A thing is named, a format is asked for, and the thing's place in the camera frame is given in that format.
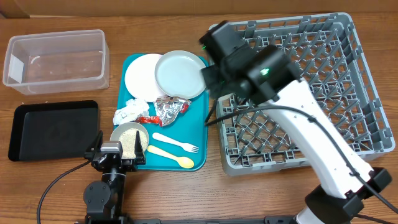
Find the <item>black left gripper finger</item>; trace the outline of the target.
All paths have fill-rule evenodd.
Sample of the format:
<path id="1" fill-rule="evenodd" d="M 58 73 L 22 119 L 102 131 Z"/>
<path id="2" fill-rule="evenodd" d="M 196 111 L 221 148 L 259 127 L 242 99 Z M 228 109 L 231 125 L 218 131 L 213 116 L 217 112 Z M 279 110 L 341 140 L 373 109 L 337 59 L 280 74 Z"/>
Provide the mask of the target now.
<path id="1" fill-rule="evenodd" d="M 100 130 L 97 136 L 94 138 L 93 142 L 86 149 L 85 156 L 94 156 L 96 151 L 100 150 L 102 142 L 103 142 L 103 132 L 102 130 Z"/>
<path id="2" fill-rule="evenodd" d="M 136 131 L 134 154 L 136 156 L 136 164 L 146 164 L 146 157 L 142 148 L 141 136 L 139 131 Z"/>

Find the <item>pink round plate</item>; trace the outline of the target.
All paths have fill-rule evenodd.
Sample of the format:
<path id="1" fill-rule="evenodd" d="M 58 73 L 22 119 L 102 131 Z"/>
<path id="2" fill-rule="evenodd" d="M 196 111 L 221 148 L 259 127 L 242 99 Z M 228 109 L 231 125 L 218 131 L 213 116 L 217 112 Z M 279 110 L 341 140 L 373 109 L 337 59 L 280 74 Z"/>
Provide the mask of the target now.
<path id="1" fill-rule="evenodd" d="M 124 82 L 134 98 L 155 102 L 158 98 L 166 96 L 155 79 L 155 66 L 161 57 L 161 54 L 145 54 L 128 66 Z"/>

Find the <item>white plastic fork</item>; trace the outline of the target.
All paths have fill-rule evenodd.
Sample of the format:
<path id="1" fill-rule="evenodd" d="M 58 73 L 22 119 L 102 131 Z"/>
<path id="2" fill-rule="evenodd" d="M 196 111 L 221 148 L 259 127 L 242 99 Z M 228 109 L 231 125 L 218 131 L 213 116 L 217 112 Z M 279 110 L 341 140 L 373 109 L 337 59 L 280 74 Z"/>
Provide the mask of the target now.
<path id="1" fill-rule="evenodd" d="M 169 144 L 173 144 L 173 145 L 175 145 L 175 146 L 179 146 L 179 147 L 181 147 L 184 151 L 187 151 L 187 152 L 198 153 L 198 151 L 199 151 L 199 147 L 194 146 L 193 144 L 184 143 L 184 142 L 179 142 L 179 141 L 177 141 L 177 140 L 174 140 L 174 139 L 172 139 L 172 138 L 170 138 L 170 137 L 167 137 L 167 136 L 165 136 L 165 135 L 163 135 L 163 134 L 160 134 L 160 133 L 153 133 L 153 134 L 152 134 L 152 137 L 153 137 L 155 140 L 162 141 L 162 142 L 166 142 L 166 143 L 169 143 Z"/>

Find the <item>yellow plastic spoon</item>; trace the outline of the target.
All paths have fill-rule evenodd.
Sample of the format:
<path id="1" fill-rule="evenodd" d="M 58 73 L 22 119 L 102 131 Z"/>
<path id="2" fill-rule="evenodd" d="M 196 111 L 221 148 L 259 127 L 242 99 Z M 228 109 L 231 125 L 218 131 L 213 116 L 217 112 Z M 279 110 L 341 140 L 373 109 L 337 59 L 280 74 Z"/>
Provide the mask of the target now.
<path id="1" fill-rule="evenodd" d="M 169 152 L 166 152 L 166 151 L 164 151 L 158 147 L 152 146 L 152 145 L 148 146 L 147 151 L 149 151 L 150 153 L 156 154 L 158 156 L 162 156 L 162 157 L 171 159 L 171 160 L 177 162 L 178 165 L 184 169 L 193 168 L 193 166 L 195 165 L 194 162 L 188 157 L 183 157 L 183 156 L 178 157 L 178 156 L 175 156 Z"/>

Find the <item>silver foil wrapper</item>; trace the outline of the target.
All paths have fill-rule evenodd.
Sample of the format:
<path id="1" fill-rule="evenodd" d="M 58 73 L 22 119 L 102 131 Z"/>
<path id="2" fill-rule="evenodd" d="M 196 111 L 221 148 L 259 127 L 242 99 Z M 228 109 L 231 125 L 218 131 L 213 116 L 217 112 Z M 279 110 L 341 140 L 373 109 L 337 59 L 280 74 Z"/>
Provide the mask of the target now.
<path id="1" fill-rule="evenodd" d="M 166 96 L 156 99 L 154 108 L 160 118 L 160 125 L 167 126 L 175 121 L 180 113 L 185 113 L 191 101 L 177 96 Z"/>

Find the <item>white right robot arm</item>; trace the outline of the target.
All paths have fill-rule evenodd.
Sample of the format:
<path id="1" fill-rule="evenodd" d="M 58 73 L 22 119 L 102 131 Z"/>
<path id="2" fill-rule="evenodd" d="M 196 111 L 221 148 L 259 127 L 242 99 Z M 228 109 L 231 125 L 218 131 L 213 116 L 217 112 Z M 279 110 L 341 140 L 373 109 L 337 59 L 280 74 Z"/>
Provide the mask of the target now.
<path id="1" fill-rule="evenodd" d="M 343 139 L 313 97 L 299 69 L 275 45 L 260 51 L 223 21 L 200 38 L 213 65 L 201 72 L 213 98 L 233 93 L 267 111 L 301 150 L 320 185 L 305 197 L 294 223 L 350 223 L 364 200 L 381 197 L 392 177 L 372 167 Z"/>

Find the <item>grey round plate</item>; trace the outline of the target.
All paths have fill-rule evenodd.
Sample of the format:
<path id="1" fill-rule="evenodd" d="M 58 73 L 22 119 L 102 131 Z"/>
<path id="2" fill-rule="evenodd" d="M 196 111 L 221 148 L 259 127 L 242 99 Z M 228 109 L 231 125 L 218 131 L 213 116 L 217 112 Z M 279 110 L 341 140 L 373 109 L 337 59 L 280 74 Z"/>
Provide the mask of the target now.
<path id="1" fill-rule="evenodd" d="M 155 80 L 158 87 L 169 96 L 192 99 L 206 88 L 201 70 L 205 62 L 184 50 L 167 52 L 156 63 Z"/>

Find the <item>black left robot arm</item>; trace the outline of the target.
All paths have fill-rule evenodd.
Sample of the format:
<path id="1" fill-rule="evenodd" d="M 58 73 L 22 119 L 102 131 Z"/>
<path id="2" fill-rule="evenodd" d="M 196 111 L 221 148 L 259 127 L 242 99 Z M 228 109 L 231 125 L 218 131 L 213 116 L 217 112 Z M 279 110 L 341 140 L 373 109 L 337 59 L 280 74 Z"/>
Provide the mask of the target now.
<path id="1" fill-rule="evenodd" d="M 141 138 L 134 138 L 136 158 L 123 159 L 123 147 L 119 141 L 103 142 L 100 131 L 85 151 L 84 158 L 102 173 L 101 180 L 90 183 L 83 194 L 86 204 L 85 223 L 133 223 L 122 211 L 127 172 L 136 172 L 138 165 L 146 164 Z"/>

